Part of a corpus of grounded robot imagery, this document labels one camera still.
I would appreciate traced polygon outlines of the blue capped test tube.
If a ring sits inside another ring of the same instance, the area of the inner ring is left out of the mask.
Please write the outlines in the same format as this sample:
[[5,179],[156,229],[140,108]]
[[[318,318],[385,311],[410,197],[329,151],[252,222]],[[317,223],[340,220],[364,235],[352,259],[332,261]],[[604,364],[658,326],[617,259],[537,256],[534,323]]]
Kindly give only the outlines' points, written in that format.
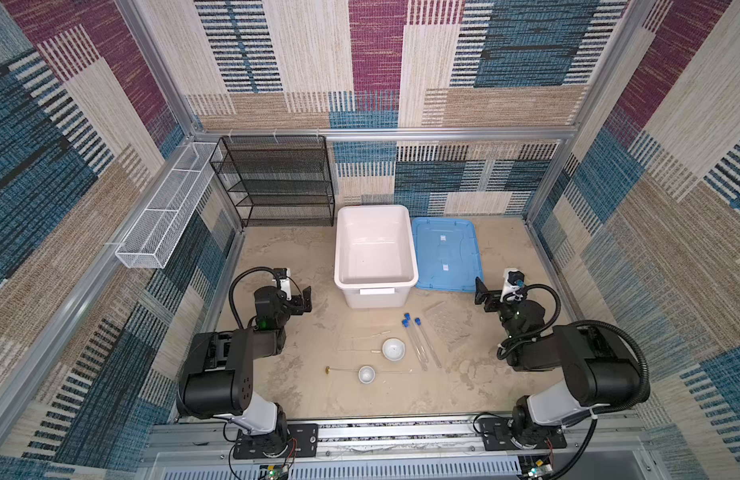
[[421,319],[419,317],[416,317],[414,319],[414,323],[415,323],[415,325],[417,327],[417,330],[418,330],[421,338],[423,339],[423,344],[425,345],[424,349],[426,350],[428,357],[434,362],[435,366],[438,369],[441,369],[442,368],[442,363],[441,363],[441,361],[440,361],[440,359],[439,359],[439,357],[438,357],[438,355],[437,355],[437,353],[436,353],[436,351],[434,349],[434,346],[433,346],[433,344],[432,344],[432,342],[431,342],[431,340],[430,340],[430,338],[429,338],[426,330],[423,327],[423,324],[422,324]]
[[417,332],[414,327],[414,322],[411,320],[411,317],[409,314],[405,314],[404,319],[402,320],[402,324],[405,327],[408,336],[410,337],[411,343],[414,347],[415,355],[418,359],[419,364],[421,365],[421,369],[423,371],[428,370],[428,358],[425,352],[425,348],[423,347],[419,336],[417,335]]

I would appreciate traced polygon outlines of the white plastic storage bin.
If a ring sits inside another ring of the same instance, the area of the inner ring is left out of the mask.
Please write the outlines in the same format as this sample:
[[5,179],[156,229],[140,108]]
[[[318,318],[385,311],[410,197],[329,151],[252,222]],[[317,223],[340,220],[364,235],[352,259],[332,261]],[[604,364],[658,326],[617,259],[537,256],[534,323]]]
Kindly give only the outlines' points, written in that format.
[[334,283],[350,308],[401,308],[418,280],[406,207],[363,205],[339,210]]

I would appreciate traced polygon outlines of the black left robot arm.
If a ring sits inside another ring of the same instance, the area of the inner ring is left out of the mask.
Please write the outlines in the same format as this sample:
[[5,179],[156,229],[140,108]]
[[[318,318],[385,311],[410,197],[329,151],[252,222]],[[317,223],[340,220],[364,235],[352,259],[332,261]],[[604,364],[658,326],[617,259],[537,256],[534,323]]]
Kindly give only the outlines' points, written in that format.
[[[243,321],[235,290],[246,277],[266,273],[271,285],[253,294],[254,315]],[[238,458],[295,456],[297,439],[288,429],[284,409],[254,391],[254,361],[281,354],[286,325],[312,311],[312,290],[300,288],[288,268],[252,267],[236,276],[228,303],[236,328],[195,335],[179,376],[176,408],[181,417],[219,420],[237,429],[231,453]]]

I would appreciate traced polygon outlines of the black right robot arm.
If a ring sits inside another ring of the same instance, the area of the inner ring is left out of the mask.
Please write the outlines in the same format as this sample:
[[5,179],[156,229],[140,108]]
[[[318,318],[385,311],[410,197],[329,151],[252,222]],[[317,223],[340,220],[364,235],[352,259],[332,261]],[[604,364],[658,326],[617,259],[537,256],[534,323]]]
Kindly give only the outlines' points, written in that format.
[[637,342],[602,321],[561,324],[562,302],[546,284],[509,269],[499,290],[475,280],[474,302],[498,315],[507,335],[496,357],[519,373],[560,369],[562,381],[520,397],[509,416],[479,414],[473,427],[487,450],[562,448],[563,429],[629,410],[650,395],[649,366]]

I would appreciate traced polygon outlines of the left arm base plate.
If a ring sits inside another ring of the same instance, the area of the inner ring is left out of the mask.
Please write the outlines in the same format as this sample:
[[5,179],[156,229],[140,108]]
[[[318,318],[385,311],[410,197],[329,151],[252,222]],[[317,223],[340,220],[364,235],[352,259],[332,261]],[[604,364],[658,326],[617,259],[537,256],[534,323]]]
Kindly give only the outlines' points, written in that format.
[[269,434],[236,434],[231,457],[234,460],[313,458],[316,456],[319,426],[316,423],[278,426]]

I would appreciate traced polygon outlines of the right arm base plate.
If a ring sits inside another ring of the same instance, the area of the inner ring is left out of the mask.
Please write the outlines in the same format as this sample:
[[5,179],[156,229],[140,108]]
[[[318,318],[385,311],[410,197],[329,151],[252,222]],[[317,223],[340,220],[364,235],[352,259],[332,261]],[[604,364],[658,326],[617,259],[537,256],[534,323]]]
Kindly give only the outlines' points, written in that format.
[[539,426],[529,423],[526,426],[514,425],[514,421],[501,416],[476,418],[472,426],[482,437],[486,451],[515,451],[564,449],[567,441],[560,427]]

